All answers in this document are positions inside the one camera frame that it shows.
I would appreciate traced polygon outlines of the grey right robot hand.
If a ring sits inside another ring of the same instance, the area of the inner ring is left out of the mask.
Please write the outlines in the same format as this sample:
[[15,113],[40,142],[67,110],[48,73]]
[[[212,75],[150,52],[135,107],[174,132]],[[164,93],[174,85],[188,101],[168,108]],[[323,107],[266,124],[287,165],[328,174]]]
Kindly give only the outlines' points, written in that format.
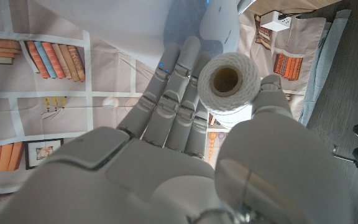
[[[204,108],[183,98],[199,69],[198,93],[218,70],[238,81],[220,94],[230,114],[250,109],[211,167]],[[319,140],[293,119],[280,78],[260,78],[237,53],[212,60],[189,37],[168,46],[147,91],[116,128],[63,145],[0,205],[0,223],[350,223],[349,193]]]

